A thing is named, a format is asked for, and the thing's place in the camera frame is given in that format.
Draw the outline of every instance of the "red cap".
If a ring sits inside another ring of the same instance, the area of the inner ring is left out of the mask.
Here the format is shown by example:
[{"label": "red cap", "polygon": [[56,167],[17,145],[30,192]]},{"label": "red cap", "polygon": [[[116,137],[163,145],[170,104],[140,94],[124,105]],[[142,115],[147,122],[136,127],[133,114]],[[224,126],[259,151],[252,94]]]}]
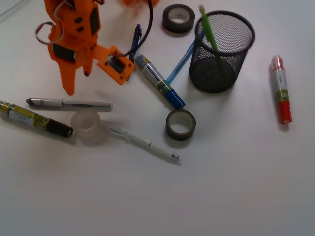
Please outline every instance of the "red cap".
[{"label": "red cap", "polygon": [[290,102],[283,101],[278,103],[281,124],[289,124],[292,122]]},{"label": "red cap", "polygon": [[279,55],[273,56],[271,60],[271,71],[283,69],[284,70],[284,61]]}]

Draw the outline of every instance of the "white pen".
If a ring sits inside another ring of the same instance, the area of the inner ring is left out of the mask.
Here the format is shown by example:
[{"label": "white pen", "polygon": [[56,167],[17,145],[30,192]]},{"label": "white pen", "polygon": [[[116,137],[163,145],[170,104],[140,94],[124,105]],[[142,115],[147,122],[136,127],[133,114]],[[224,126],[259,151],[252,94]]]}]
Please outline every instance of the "white pen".
[{"label": "white pen", "polygon": [[29,98],[26,103],[33,108],[48,108],[48,109],[82,109],[93,108],[102,111],[111,111],[113,105],[104,102],[83,102],[69,101],[62,99],[46,99],[46,98]]},{"label": "white pen", "polygon": [[133,140],[136,143],[142,145],[143,147],[145,147],[149,150],[155,151],[155,152],[169,158],[169,160],[174,161],[178,165],[182,164],[182,158],[179,155],[165,151],[164,149],[158,147],[157,145],[153,144],[152,142],[150,142],[146,139],[139,138],[139,137],[135,136],[134,134],[130,133],[129,131],[127,131],[121,127],[118,127],[118,126],[107,125],[107,128],[112,133],[123,136],[123,137],[127,138],[128,140]]}]

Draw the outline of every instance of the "black tape roll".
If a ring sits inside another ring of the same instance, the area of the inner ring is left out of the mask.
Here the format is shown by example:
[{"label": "black tape roll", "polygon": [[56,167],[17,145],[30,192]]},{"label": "black tape roll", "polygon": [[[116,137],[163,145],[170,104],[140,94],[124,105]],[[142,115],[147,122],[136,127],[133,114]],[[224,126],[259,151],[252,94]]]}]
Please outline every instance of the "black tape roll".
[{"label": "black tape roll", "polygon": [[[178,23],[172,20],[173,17],[183,17],[183,22]],[[187,33],[193,28],[195,21],[194,11],[182,4],[175,4],[167,7],[163,12],[163,26],[172,33]]]},{"label": "black tape roll", "polygon": [[[188,127],[189,130],[185,133],[178,133],[174,131],[171,127],[171,125],[181,123],[184,124],[184,126]],[[189,139],[196,128],[196,119],[190,113],[186,110],[176,110],[172,111],[166,119],[166,133],[175,140],[183,141]]]}]

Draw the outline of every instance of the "blue pen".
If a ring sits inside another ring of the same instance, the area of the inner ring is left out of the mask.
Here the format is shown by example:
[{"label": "blue pen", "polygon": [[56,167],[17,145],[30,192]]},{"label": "blue pen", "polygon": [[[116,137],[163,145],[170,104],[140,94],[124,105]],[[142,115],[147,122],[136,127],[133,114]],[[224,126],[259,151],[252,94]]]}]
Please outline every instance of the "blue pen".
[{"label": "blue pen", "polygon": [[[204,37],[204,32],[201,33],[200,38],[201,40]],[[181,59],[181,61],[177,64],[177,66],[175,67],[175,69],[172,71],[172,73],[169,75],[169,77],[167,78],[167,82],[169,84],[171,84],[173,82],[173,80],[175,79],[175,77],[178,75],[178,73],[181,71],[181,69],[183,68],[183,66],[186,64],[188,58],[192,55],[193,53],[193,47],[194,47],[195,42],[193,42],[191,44],[191,46],[188,48],[186,54],[183,56],[183,58]]]},{"label": "blue pen", "polygon": [[[141,25],[137,24],[136,29],[134,31],[134,36],[133,36],[133,41],[132,41],[132,46],[131,49],[133,50],[136,46],[138,46],[139,42],[140,42],[140,38],[142,36],[142,30],[141,30]],[[133,52],[130,54],[129,56],[129,60],[134,62],[134,55],[136,54],[136,52]]]}]

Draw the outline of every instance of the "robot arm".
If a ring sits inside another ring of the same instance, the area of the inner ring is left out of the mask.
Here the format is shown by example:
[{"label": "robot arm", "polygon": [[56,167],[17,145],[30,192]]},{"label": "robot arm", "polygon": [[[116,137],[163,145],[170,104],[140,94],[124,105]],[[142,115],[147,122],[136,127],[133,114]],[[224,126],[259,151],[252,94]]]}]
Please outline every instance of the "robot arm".
[{"label": "robot arm", "polygon": [[[154,0],[149,0],[150,27],[138,47],[148,36],[152,25],[152,1]],[[103,4],[104,0],[45,0],[46,11],[55,24],[41,24],[35,35],[41,43],[48,46],[51,59],[59,66],[63,87],[70,96],[74,94],[76,69],[83,67],[84,75],[89,76],[93,59],[97,59],[98,66],[120,85],[125,83],[135,68],[126,58],[131,51],[122,54],[115,46],[107,49],[98,45],[98,6]],[[37,36],[45,24],[52,26],[49,42],[44,42]]]}]

